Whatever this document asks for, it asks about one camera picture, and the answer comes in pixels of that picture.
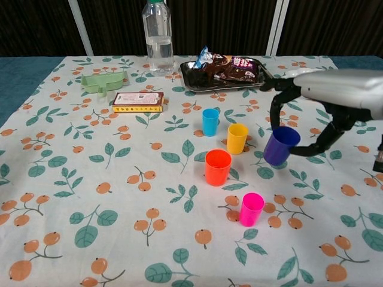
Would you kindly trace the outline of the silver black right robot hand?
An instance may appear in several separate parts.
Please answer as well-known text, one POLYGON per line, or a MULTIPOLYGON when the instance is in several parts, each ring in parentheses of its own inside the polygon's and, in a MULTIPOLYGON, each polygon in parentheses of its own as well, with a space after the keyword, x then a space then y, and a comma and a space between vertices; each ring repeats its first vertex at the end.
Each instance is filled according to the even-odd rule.
POLYGON ((261 91, 278 93, 270 105, 272 129, 279 127, 283 104, 300 96, 321 103, 332 121, 309 146, 290 149, 294 155, 311 157, 328 150, 355 122, 382 120, 382 71, 332 69, 305 72, 292 78, 266 80, 261 91))

